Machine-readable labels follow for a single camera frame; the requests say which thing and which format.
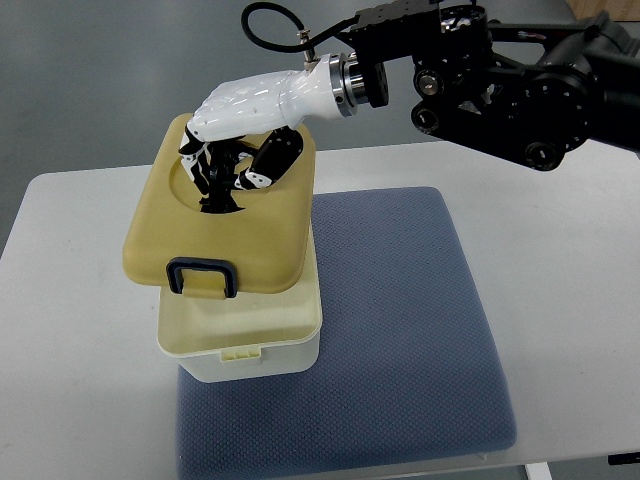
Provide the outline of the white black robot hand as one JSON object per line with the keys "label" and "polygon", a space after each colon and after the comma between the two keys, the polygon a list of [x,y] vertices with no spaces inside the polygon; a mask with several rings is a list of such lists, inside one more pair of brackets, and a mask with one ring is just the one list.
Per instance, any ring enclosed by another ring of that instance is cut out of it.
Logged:
{"label": "white black robot hand", "polygon": [[297,127],[305,118],[346,118],[367,101],[354,55],[324,55],[309,70],[226,82],[186,123],[181,163],[205,198],[267,188],[301,154]]}

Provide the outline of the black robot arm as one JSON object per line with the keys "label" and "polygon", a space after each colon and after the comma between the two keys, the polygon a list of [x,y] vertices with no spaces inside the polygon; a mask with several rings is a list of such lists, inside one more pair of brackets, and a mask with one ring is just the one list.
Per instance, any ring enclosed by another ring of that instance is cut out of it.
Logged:
{"label": "black robot arm", "polygon": [[395,1],[356,13],[341,39],[373,107],[388,102],[385,63],[413,61],[425,134],[541,171],[587,140],[639,146],[639,42],[606,13],[504,24],[475,3]]}

